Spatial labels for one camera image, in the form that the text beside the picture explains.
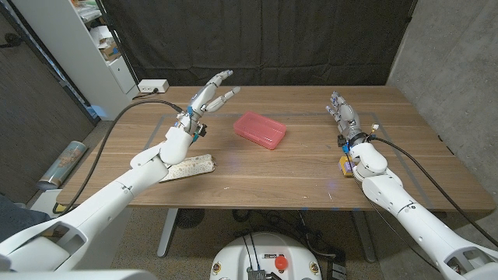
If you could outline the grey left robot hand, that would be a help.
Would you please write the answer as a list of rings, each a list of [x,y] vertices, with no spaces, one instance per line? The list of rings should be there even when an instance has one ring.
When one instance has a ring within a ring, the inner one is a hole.
[[[186,111],[177,115],[176,128],[182,128],[193,135],[199,126],[198,120],[204,113],[216,112],[230,98],[240,92],[240,87],[234,87],[224,95],[215,98],[216,90],[222,81],[233,74],[232,70],[225,70],[214,75],[190,100]]]

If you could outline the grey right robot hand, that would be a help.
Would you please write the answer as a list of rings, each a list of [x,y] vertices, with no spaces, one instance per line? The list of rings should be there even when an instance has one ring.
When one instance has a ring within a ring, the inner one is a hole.
[[[331,105],[326,106],[326,111],[333,116],[338,125],[338,130],[347,141],[348,146],[352,148],[354,145],[364,142],[366,133],[360,127],[358,113],[354,111],[339,92],[334,91],[331,94],[330,101]]]

